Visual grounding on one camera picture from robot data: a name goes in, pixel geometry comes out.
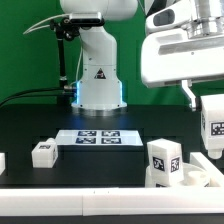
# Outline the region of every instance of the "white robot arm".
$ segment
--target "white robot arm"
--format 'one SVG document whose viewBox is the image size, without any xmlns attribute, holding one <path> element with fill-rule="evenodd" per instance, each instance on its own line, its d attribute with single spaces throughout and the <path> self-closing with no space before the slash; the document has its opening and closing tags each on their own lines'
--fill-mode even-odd
<svg viewBox="0 0 224 224">
<path fill-rule="evenodd" d="M 122 100 L 122 83 L 117 78 L 117 42 L 105 31 L 103 24 L 104 20 L 131 18 L 137 10 L 138 1 L 60 0 L 60 4 L 65 12 L 62 15 L 65 17 L 63 26 L 74 29 L 62 30 L 58 41 L 61 37 L 69 39 L 69 32 L 73 36 L 80 35 L 82 41 L 83 76 L 76 84 L 76 100 L 72 103 L 74 111 L 105 116 L 123 111 L 127 104 Z M 26 33 L 39 29 L 36 25 Z M 51 28 L 55 30 L 55 27 L 60 30 L 62 24 L 53 24 Z"/>
<path fill-rule="evenodd" d="M 141 54 L 143 83 L 159 87 L 224 78 L 223 9 L 223 0 L 181 0 L 150 15 Z"/>
<path fill-rule="evenodd" d="M 220 158 L 224 94 L 197 98 L 189 87 L 194 82 L 224 79 L 224 0 L 178 1 L 149 15 L 146 33 L 141 54 L 143 83 L 147 87 L 181 85 L 191 109 L 202 110 L 201 135 L 208 155 Z"/>
</svg>

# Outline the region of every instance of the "black tabletop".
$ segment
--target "black tabletop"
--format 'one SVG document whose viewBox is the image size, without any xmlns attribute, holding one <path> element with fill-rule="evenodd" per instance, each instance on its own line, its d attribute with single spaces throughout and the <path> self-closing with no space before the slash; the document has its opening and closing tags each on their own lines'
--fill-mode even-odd
<svg viewBox="0 0 224 224">
<path fill-rule="evenodd" d="M 0 108 L 0 152 L 6 153 L 6 170 L 0 188 L 76 187 L 62 178 L 62 172 L 46 171 L 39 182 L 39 171 L 32 168 L 31 151 L 39 141 L 55 138 L 59 130 L 137 130 L 144 144 L 165 138 L 182 144 L 183 159 L 190 152 L 207 157 L 200 136 L 200 113 L 183 106 L 129 105 L 127 112 L 110 117 L 74 114 L 71 107 L 56 105 L 7 105 Z M 144 166 L 148 165 L 147 152 Z M 219 168 L 224 167 L 222 159 Z M 1 217 L 0 223 L 223 223 L 222 214 L 143 215 L 96 217 Z"/>
</svg>

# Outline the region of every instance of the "robot camera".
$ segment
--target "robot camera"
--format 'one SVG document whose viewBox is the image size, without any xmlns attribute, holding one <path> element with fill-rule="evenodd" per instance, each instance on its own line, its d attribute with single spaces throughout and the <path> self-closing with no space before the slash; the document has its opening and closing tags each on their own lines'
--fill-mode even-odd
<svg viewBox="0 0 224 224">
<path fill-rule="evenodd" d="M 81 27 L 103 26 L 104 19 L 101 13 L 72 13 L 69 16 L 69 20 L 72 24 L 79 25 Z"/>
</svg>

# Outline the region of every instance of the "white cube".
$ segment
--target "white cube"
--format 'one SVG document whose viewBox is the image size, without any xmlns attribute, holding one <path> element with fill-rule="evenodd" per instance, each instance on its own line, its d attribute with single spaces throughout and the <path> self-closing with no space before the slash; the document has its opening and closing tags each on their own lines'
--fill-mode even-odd
<svg viewBox="0 0 224 224">
<path fill-rule="evenodd" d="M 224 94 L 202 96 L 201 136 L 211 158 L 222 156 L 224 148 Z"/>
<path fill-rule="evenodd" d="M 5 170 L 5 153 L 0 153 L 0 175 Z"/>
<path fill-rule="evenodd" d="M 58 158 L 58 148 L 55 141 L 39 142 L 32 151 L 34 168 L 52 168 Z"/>
<path fill-rule="evenodd" d="M 161 187 L 176 185 L 184 179 L 181 144 L 166 139 L 147 143 L 151 176 Z"/>
</svg>

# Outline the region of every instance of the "green backdrop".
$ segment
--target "green backdrop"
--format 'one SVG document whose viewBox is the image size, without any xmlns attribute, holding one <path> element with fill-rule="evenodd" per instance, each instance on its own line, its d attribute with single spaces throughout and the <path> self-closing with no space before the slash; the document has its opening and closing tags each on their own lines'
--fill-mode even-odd
<svg viewBox="0 0 224 224">
<path fill-rule="evenodd" d="M 40 20 L 61 14 L 59 0 L 1 0 L 0 9 L 0 100 L 18 91 L 57 86 L 59 65 L 54 33 L 46 29 L 24 36 L 23 32 Z M 117 75 L 124 83 L 125 101 L 128 104 L 186 104 L 179 86 L 147 89 L 142 84 L 140 53 L 145 38 L 144 23 L 139 7 L 132 19 L 108 22 L 105 26 L 118 42 Z M 75 77 L 79 51 L 78 39 L 65 43 L 69 82 Z M 223 84 L 223 81 L 195 84 L 193 90 L 197 95 L 222 93 Z M 14 102 L 53 101 L 22 99 Z"/>
</svg>

